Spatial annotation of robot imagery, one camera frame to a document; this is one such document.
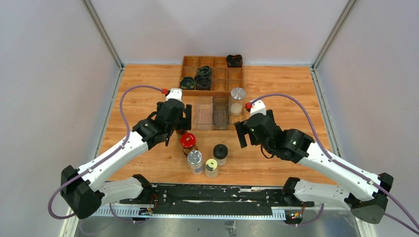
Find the large silver lid jar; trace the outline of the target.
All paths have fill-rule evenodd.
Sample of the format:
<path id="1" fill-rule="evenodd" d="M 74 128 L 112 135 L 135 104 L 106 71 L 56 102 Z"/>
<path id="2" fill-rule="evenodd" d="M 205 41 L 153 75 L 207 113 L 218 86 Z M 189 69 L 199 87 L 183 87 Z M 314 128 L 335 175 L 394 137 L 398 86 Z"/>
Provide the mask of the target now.
<path id="1" fill-rule="evenodd" d="M 238 117 L 242 114 L 246 91 L 242 87 L 235 87 L 230 92 L 229 112 L 231 116 Z"/>

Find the clear plastic organizer bin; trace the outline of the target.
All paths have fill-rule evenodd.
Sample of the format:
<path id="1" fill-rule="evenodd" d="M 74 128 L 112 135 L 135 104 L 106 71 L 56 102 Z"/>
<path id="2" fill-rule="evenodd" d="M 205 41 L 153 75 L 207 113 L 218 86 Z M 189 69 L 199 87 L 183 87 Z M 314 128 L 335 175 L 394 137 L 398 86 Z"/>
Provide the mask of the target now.
<path id="1" fill-rule="evenodd" d="M 234 124 L 246 118 L 244 111 L 237 117 L 230 114 L 229 97 L 197 97 L 193 110 L 197 130 L 235 130 Z"/>

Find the yellow cap sauce bottle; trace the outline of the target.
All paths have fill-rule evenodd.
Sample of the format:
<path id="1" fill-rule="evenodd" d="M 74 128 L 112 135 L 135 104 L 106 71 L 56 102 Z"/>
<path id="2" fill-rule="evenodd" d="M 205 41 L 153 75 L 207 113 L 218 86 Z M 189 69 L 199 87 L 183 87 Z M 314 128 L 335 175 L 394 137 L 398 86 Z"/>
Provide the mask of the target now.
<path id="1" fill-rule="evenodd" d="M 187 130 L 176 130 L 175 132 L 176 132 L 176 135 L 177 135 L 177 139 L 178 139 L 178 141 L 180 141 L 180 140 L 181 140 L 181 137 L 182 137 L 185 133 L 187 133 L 188 131 L 187 131 Z"/>

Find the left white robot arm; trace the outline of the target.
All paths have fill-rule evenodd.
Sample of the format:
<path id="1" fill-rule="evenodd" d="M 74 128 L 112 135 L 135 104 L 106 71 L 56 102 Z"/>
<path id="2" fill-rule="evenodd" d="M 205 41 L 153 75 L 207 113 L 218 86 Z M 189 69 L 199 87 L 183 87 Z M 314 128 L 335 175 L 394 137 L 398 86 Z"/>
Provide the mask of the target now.
<path id="1" fill-rule="evenodd" d="M 191 123 L 192 105 L 185 105 L 178 99 L 157 103 L 156 111 L 140 120 L 119 143 L 102 155 L 78 168 L 65 167 L 61 172 L 60 195 L 79 219 L 122 199 L 133 198 L 139 204 L 147 203 L 151 190 L 145 187 L 141 175 L 112 182 L 108 178 L 157 144 L 168 144 L 176 131 L 191 129 Z"/>

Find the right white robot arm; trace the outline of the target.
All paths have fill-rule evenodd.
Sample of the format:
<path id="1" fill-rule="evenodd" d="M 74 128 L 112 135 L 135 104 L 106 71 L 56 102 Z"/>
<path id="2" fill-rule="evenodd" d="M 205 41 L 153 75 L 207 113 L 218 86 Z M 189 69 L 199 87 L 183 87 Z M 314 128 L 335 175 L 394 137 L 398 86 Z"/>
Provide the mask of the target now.
<path id="1" fill-rule="evenodd" d="M 270 155 L 314 169 L 336 182 L 336 185 L 311 183 L 290 177 L 282 188 L 283 202 L 295 206 L 298 202 L 331 204 L 350 211 L 364 222 L 379 224 L 386 213 L 387 192 L 394 178 L 375 174 L 353 166 L 329 151 L 308 134 L 297 129 L 282 130 L 273 113 L 256 113 L 234 124 L 241 148 L 259 145 Z"/>

